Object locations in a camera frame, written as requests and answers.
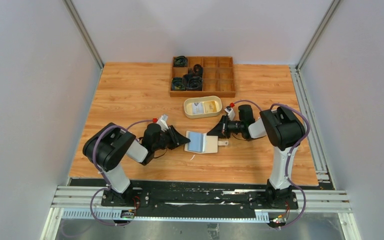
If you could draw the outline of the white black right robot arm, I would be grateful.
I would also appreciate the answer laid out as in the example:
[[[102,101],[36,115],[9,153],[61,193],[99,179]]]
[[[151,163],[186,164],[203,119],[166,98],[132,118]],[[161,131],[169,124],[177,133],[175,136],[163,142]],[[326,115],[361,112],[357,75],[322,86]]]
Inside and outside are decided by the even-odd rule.
[[[207,135],[229,139],[233,134],[241,134],[246,141],[268,138],[274,155],[265,201],[270,208],[278,209],[292,196],[290,174],[297,148],[310,132],[309,121],[296,109],[281,103],[260,111],[259,119],[255,119],[249,104],[240,105],[239,119],[234,120],[233,106],[232,103],[225,109],[225,115]]]

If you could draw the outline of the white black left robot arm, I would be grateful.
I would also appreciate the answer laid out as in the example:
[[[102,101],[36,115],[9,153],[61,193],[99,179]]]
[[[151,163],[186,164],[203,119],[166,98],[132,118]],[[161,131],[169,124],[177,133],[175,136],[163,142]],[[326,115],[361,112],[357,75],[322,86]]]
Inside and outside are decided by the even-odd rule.
[[[174,150],[190,143],[191,140],[180,134],[172,125],[163,130],[157,123],[148,124],[141,138],[114,123],[107,124],[91,137],[83,146],[82,153],[95,166],[114,193],[114,200],[120,206],[129,206],[133,193],[129,190],[127,177],[121,160],[125,155],[146,166],[156,159],[159,150]]]

